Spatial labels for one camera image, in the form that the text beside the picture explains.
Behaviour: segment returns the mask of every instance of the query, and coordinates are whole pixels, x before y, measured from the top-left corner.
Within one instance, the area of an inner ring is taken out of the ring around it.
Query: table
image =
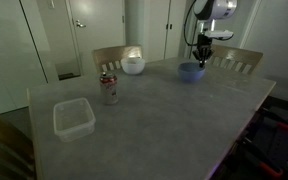
[[[98,77],[28,90],[39,179],[208,179],[275,82],[208,66],[185,84],[173,58],[148,63],[138,76],[115,71],[119,102],[103,105]],[[95,132],[64,143],[54,134],[53,106],[85,97]]]

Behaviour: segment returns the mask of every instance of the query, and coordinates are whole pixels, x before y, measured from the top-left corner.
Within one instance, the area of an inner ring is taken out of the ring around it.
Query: aluminum can
[[[104,104],[115,104],[118,101],[116,94],[117,77],[112,73],[103,72],[100,77],[101,93]]]

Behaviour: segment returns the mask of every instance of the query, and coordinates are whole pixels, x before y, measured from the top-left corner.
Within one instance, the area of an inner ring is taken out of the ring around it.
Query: floor
[[[268,97],[263,103],[263,107],[271,108],[278,115],[288,119],[288,102],[276,98]],[[8,120],[27,137],[32,138],[31,125],[28,108],[3,113],[2,118]],[[244,163],[239,174],[235,174],[228,179],[265,179],[261,174],[257,173],[253,166]]]

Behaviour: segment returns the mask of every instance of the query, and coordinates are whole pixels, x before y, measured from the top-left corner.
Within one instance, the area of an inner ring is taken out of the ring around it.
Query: plastic food container
[[[95,129],[95,116],[85,98],[57,103],[53,109],[54,133],[63,142],[91,134]]]

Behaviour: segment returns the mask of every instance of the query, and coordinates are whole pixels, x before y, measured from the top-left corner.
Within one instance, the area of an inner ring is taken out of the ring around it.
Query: wooden chair
[[[212,45],[214,54],[207,61],[225,69],[251,75],[263,57],[263,53],[227,46]]]
[[[141,46],[116,46],[93,51],[93,58],[98,72],[121,68],[120,61],[126,57],[142,58]]]
[[[0,175],[9,179],[35,179],[33,144],[0,117]]]

